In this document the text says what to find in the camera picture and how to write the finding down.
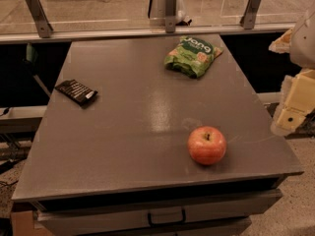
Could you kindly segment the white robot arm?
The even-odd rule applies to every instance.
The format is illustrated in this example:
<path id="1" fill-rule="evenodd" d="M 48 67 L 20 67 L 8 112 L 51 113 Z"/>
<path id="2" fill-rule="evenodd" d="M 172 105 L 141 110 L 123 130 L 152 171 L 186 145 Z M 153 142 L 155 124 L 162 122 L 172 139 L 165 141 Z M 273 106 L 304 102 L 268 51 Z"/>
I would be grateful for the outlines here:
<path id="1" fill-rule="evenodd" d="M 296 76 L 284 77 L 280 104 L 271 125 L 275 135 L 287 136 L 315 109 L 315 3 L 292 29 L 270 44 L 269 50 L 288 53 L 290 61 L 301 68 Z"/>

